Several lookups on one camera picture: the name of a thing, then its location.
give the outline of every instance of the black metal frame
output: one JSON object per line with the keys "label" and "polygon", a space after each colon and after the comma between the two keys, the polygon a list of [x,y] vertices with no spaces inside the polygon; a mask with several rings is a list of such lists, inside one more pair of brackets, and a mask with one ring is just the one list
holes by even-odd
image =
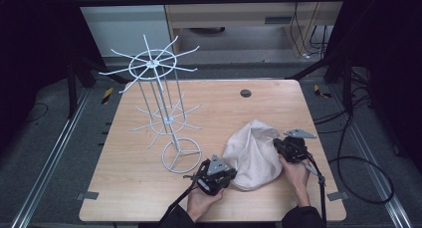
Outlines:
{"label": "black metal frame", "polygon": [[[114,6],[151,6],[151,5],[186,5],[186,4],[239,4],[239,3],[289,3],[289,2],[338,2],[338,1],[345,1],[345,0],[52,0],[46,1],[49,5],[68,5],[68,6],[78,6],[78,7],[114,7]],[[304,69],[303,71],[287,77],[287,80],[300,80],[304,76],[308,75],[309,73],[321,68],[322,66],[327,66],[337,57],[344,57],[346,55],[346,51],[344,48],[347,48],[345,43],[341,43],[339,45],[339,49],[333,50],[329,55],[325,55],[325,58],[314,63],[313,65],[309,66],[308,68]],[[94,63],[90,63],[85,59],[85,64],[93,67],[94,70],[105,72],[107,71],[106,68],[100,68],[98,65]],[[120,83],[126,82],[125,79],[120,78],[119,76],[114,76],[114,80],[117,80]],[[75,83],[69,83],[70,90],[75,90],[76,85]],[[344,95],[343,98],[344,103],[349,106],[351,105],[351,96],[345,90],[349,90],[349,82],[344,82]],[[71,111],[69,117],[71,117],[74,113],[76,105],[72,105],[75,102],[75,99],[70,98],[71,101]]]}

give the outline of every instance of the sleeve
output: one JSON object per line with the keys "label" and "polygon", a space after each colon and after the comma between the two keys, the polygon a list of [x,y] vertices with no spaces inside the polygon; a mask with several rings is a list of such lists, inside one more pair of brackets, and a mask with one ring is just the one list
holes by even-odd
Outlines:
{"label": "sleeve", "polygon": [[195,228],[195,223],[192,221],[186,211],[177,205],[158,228]]}
{"label": "sleeve", "polygon": [[314,207],[295,207],[282,220],[283,228],[324,228],[326,227]]}

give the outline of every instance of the black curtain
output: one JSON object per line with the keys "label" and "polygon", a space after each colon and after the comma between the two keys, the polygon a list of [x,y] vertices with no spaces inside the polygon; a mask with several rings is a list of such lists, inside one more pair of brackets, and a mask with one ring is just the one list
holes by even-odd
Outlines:
{"label": "black curtain", "polygon": [[38,90],[65,79],[70,61],[86,87],[93,85],[91,68],[80,58],[106,67],[80,8],[48,1],[0,0],[1,154]]}
{"label": "black curtain", "polygon": [[[343,4],[326,52],[348,37],[353,66],[370,74],[369,92],[401,155],[422,171],[422,0],[363,0]],[[342,63],[329,67],[341,75]]]}

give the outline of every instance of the gray floor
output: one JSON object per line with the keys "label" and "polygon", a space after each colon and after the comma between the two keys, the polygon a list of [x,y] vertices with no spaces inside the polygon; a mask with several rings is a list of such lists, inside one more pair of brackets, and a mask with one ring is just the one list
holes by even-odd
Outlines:
{"label": "gray floor", "polygon": [[[318,60],[318,55],[310,59],[294,57],[281,28],[226,28],[226,31],[220,34],[211,33],[208,30],[186,30],[182,40],[182,50],[201,46],[201,51],[179,61],[183,65],[198,68],[195,73],[180,75],[182,80],[280,79]],[[324,70],[325,68],[321,68],[301,80],[301,86],[314,119],[342,110],[339,102],[341,82],[326,85],[320,77]],[[79,210],[82,201],[75,199],[78,192],[88,189],[102,145],[106,141],[106,132],[120,99],[117,91],[123,87],[107,77],[97,75],[96,77],[98,80],[93,89],[79,87],[80,96],[88,95],[86,104],[40,200],[37,201],[37,209],[30,214],[30,226],[112,227],[109,223],[94,224],[81,221]],[[319,85],[323,93],[330,93],[333,98],[316,96],[314,85]],[[110,87],[113,87],[110,100],[106,105],[102,105],[104,93]],[[356,91],[354,99],[357,100],[365,95],[365,90]],[[368,106],[369,103],[370,101],[365,100],[355,107],[353,124],[345,134],[341,154],[369,157],[376,161],[391,177],[395,196],[393,201],[386,205],[374,205],[350,194],[350,198],[344,200],[347,218],[338,223],[329,223],[328,227],[422,227],[420,216],[422,202],[419,198],[420,190],[422,190],[422,176],[409,158],[394,154],[388,133],[376,112]],[[67,114],[66,80],[39,91],[37,104],[29,114],[28,122],[23,124],[20,132],[10,143],[12,152],[0,161],[1,227],[10,226],[27,200],[28,194],[68,122]],[[337,119],[316,126],[327,159],[336,157],[341,132],[326,132],[342,129],[345,119],[346,116],[341,115]],[[331,169],[339,190],[345,191],[338,177],[335,163],[331,163]],[[383,190],[383,178],[371,169],[371,166],[361,162],[352,160],[341,162],[341,171],[346,184],[368,199],[383,199],[385,196],[379,195]],[[407,216],[411,224],[397,224],[397,220],[394,217],[392,219],[391,210]],[[116,224],[118,227],[136,226],[135,223],[117,222]]]}

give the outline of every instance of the wooden table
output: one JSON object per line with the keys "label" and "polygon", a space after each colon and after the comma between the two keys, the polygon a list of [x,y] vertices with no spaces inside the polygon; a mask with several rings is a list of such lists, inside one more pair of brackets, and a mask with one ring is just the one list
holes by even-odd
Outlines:
{"label": "wooden table", "polygon": [[[175,85],[169,82],[170,91],[177,90]],[[297,127],[317,134],[297,81],[180,81],[179,85],[186,111],[202,106],[187,117],[189,124],[201,129],[185,127],[177,136],[194,139],[202,148],[202,160],[214,153],[221,157],[230,136],[255,118],[280,134]],[[249,98],[240,95],[244,89],[252,92]],[[156,133],[150,127],[131,131],[149,124],[149,116],[136,107],[146,110],[139,86],[133,86],[121,98],[89,187],[99,196],[97,200],[84,201],[80,213],[84,221],[158,221],[191,183],[182,178],[183,174],[168,171],[161,162],[161,152],[171,141],[171,135],[159,137],[152,148],[147,148]],[[306,139],[306,143],[326,179],[325,192],[336,192],[319,139]],[[311,204],[319,209],[319,186],[314,175],[308,191]],[[180,203],[184,208],[186,201]],[[280,221],[295,206],[291,186],[281,175],[255,191],[242,191],[230,185],[224,199],[201,221]],[[326,211],[328,221],[345,218],[340,200],[326,200]]]}

